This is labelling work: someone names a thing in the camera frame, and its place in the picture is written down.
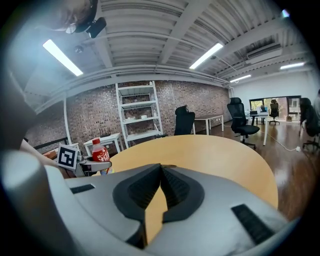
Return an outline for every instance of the chair headrest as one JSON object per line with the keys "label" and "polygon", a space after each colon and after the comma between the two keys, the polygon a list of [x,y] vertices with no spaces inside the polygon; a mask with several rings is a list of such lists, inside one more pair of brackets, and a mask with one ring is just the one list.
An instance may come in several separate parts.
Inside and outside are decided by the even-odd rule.
{"label": "chair headrest", "polygon": [[231,105],[235,105],[235,104],[240,104],[241,103],[241,99],[234,97],[234,98],[230,98],[230,104]]}
{"label": "chair headrest", "polygon": [[175,114],[176,115],[184,115],[186,113],[188,113],[188,109],[187,109],[187,105],[184,105],[184,106],[180,106],[178,107],[176,110],[175,110]]}
{"label": "chair headrest", "polygon": [[311,101],[308,98],[301,98],[300,105],[301,106],[311,106]]}

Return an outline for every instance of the bottle cap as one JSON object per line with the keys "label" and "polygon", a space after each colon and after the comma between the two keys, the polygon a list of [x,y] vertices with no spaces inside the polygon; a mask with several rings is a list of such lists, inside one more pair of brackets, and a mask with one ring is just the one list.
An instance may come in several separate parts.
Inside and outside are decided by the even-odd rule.
{"label": "bottle cap", "polygon": [[93,140],[92,140],[92,144],[93,145],[96,145],[96,144],[99,144],[100,143],[100,139],[99,138],[94,138]]}

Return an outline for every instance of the air conditioning unit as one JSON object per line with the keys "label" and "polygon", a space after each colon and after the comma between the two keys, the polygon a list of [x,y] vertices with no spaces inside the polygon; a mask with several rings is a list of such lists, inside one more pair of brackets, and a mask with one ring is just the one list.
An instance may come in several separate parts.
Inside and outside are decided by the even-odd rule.
{"label": "air conditioning unit", "polygon": [[282,54],[282,47],[280,43],[271,43],[257,50],[249,52],[246,56],[248,60],[245,61],[247,64],[255,64],[258,62],[266,61]]}

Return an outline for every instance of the white wall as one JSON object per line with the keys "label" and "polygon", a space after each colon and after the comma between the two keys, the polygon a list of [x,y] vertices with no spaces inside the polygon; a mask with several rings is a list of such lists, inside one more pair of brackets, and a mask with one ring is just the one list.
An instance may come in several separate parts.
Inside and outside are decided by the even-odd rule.
{"label": "white wall", "polygon": [[287,73],[262,78],[242,84],[232,84],[233,96],[239,97],[244,109],[250,109],[249,100],[281,96],[309,98],[313,104],[320,89],[319,77],[315,71]]}

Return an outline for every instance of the white metal shelf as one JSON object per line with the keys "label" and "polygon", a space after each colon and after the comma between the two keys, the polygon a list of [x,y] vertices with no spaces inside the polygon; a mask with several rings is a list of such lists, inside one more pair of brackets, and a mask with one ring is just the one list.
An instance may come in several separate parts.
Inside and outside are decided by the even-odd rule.
{"label": "white metal shelf", "polygon": [[147,117],[147,118],[124,120],[123,123],[125,125],[128,125],[128,124],[132,124],[132,123],[138,123],[138,122],[143,122],[143,121],[148,121],[148,120],[154,120],[154,119],[158,119],[158,118],[159,117],[157,117],[157,116],[152,116],[152,117]]}
{"label": "white metal shelf", "polygon": [[160,135],[160,134],[162,134],[162,133],[159,130],[147,130],[147,131],[140,132],[140,133],[130,134],[130,135],[128,135],[128,137],[126,139],[128,140],[128,142],[130,142],[130,141],[143,139],[143,138],[151,137],[151,136],[156,136],[156,135]]}
{"label": "white metal shelf", "polygon": [[140,101],[140,102],[121,104],[120,107],[122,107],[124,110],[137,109],[137,108],[147,108],[147,107],[151,107],[151,105],[155,104],[155,103],[157,103],[155,100]]}
{"label": "white metal shelf", "polygon": [[147,95],[153,92],[153,85],[138,85],[118,88],[119,93],[122,97],[129,97],[135,95]]}

